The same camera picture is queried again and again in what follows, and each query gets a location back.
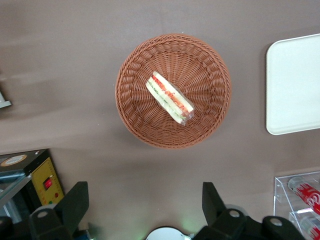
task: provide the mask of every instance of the red switch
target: red switch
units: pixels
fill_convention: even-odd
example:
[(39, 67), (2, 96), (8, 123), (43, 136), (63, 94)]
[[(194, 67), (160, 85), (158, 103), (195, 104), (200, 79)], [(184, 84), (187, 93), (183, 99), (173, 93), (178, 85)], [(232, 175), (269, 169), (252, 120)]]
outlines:
[(49, 177), (44, 181), (43, 186), (45, 190), (48, 190), (52, 186), (52, 181)]

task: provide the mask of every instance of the white tray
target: white tray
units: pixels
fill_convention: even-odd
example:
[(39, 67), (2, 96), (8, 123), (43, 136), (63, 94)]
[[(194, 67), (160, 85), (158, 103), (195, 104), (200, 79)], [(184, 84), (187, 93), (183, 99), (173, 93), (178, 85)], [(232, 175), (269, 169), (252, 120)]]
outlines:
[(277, 41), (266, 55), (266, 129), (320, 128), (320, 34)]

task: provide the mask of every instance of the brown wicker basket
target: brown wicker basket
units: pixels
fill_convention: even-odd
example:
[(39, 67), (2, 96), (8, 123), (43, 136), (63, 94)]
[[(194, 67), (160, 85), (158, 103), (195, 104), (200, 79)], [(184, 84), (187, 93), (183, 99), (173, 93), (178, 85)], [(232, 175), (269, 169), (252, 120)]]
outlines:
[[(146, 88), (157, 71), (194, 104), (194, 117), (178, 124)], [(128, 130), (155, 147), (181, 149), (212, 134), (226, 116), (231, 81), (219, 54), (185, 34), (165, 34), (140, 44), (117, 76), (116, 106)]]

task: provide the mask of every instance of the plastic wrap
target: plastic wrap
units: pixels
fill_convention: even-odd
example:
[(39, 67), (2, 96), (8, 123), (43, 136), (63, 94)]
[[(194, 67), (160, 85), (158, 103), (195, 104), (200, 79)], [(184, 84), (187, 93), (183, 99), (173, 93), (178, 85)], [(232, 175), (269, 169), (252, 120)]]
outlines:
[(181, 91), (154, 71), (146, 82), (146, 88), (157, 102), (179, 124), (185, 126), (194, 117), (194, 105)]

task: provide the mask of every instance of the table surface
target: table surface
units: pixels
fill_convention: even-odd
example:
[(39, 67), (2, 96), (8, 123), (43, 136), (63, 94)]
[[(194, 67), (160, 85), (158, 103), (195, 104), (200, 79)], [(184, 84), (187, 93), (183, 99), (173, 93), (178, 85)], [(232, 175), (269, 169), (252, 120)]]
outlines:
[[(206, 224), (202, 183), (257, 221), (273, 213), (274, 178), (320, 169), (320, 130), (266, 130), (266, 52), (320, 33), (320, 3), (300, 0), (2, 0), (0, 154), (50, 148), (66, 191), (88, 181), (83, 219), (101, 239), (142, 240)], [(121, 64), (149, 38), (184, 33), (211, 45), (232, 82), (229, 111), (205, 141), (149, 146), (122, 123)]]

